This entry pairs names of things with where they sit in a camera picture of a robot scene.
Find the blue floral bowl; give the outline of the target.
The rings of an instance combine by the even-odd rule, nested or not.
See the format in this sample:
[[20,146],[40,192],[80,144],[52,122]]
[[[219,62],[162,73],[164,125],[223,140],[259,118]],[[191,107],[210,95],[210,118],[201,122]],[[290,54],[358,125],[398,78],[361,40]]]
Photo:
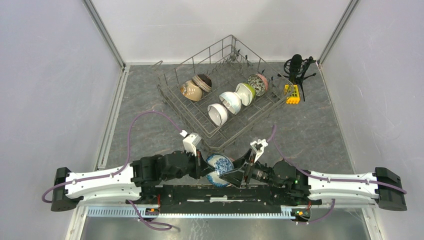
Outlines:
[[211,177],[220,176],[234,170],[233,161],[229,157],[222,154],[212,154],[207,157],[206,162],[214,168],[214,170],[208,174],[208,176]]

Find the green and white bowl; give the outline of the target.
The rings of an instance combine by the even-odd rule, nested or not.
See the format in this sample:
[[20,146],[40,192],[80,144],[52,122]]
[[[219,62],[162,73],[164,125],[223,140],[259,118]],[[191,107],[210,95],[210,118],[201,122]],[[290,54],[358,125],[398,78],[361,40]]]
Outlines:
[[256,90],[247,83],[239,83],[236,86],[235,92],[239,95],[241,103],[244,106],[249,106],[256,97]]

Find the brown rimmed cream bowl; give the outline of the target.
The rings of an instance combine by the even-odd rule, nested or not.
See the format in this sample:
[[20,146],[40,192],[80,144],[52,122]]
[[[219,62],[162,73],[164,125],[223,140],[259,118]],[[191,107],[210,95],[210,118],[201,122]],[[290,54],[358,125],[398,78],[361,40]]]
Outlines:
[[196,74],[191,80],[205,93],[210,93],[212,91],[212,80],[208,75],[204,73]]

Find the floral brown patterned bowl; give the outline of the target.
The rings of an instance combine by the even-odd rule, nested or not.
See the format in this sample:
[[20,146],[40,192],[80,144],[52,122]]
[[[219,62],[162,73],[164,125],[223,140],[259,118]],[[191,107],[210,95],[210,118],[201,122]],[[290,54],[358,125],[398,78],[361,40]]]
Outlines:
[[247,83],[255,89],[257,97],[265,95],[269,88],[267,78],[261,73],[251,74],[247,79]]

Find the pink bowl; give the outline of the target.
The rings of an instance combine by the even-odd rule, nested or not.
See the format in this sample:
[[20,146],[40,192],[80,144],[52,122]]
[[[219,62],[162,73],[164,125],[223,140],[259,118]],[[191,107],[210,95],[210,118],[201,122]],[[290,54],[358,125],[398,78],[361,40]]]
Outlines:
[[231,184],[219,177],[219,174],[215,171],[210,172],[206,175],[207,180],[216,187],[228,187]]

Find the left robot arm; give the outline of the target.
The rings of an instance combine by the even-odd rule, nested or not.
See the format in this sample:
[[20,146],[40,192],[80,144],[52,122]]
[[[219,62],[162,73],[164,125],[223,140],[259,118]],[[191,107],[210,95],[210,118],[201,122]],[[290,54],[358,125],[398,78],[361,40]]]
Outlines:
[[214,170],[199,150],[145,156],[121,167],[93,172],[77,173],[61,167],[56,171],[50,210],[64,212],[81,203],[151,204],[161,182],[186,175],[200,179]]

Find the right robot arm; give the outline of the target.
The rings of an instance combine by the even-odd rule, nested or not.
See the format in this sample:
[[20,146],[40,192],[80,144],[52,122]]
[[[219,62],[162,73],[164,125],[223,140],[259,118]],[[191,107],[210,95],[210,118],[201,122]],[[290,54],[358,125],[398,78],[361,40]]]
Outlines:
[[232,162],[218,177],[241,188],[250,180],[265,183],[277,203],[287,206],[320,205],[326,200],[348,203],[376,203],[389,211],[406,211],[406,190],[401,178],[385,167],[358,174],[330,174],[301,169],[287,158],[273,166],[255,161],[250,150]]

